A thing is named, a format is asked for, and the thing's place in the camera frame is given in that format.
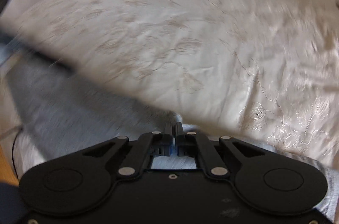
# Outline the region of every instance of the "silver screw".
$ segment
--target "silver screw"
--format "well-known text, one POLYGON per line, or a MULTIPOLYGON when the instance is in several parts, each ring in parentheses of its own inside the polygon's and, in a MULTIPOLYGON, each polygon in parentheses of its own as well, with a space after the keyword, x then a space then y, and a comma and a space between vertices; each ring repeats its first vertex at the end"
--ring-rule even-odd
POLYGON ((135 169, 131 167, 123 167, 118 170, 118 173, 124 176, 130 176, 135 173, 135 169))
POLYGON ((175 174, 170 174, 168 177, 169 177, 169 179, 177 179, 178 178, 178 176, 175 175, 175 174))
POLYGON ((211 169, 211 173, 217 176, 222 176, 228 173, 228 170, 222 167, 216 167, 211 169))

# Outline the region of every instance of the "wire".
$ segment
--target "wire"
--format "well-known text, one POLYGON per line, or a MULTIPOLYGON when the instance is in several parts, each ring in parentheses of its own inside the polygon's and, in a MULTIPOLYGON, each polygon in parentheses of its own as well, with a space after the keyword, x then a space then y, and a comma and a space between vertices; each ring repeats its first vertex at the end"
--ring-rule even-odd
POLYGON ((14 169, 14 173, 17 177, 17 179, 19 179, 19 176, 18 176, 18 172, 17 172, 17 169, 15 167, 15 163, 14 163, 14 146, 15 146, 15 142, 17 140, 17 137, 19 136, 19 134, 23 131, 23 127, 19 127, 19 131, 18 133, 16 134, 15 138, 14 138, 14 141, 13 141, 13 146, 12 146, 12 163, 13 163, 13 169, 14 169))

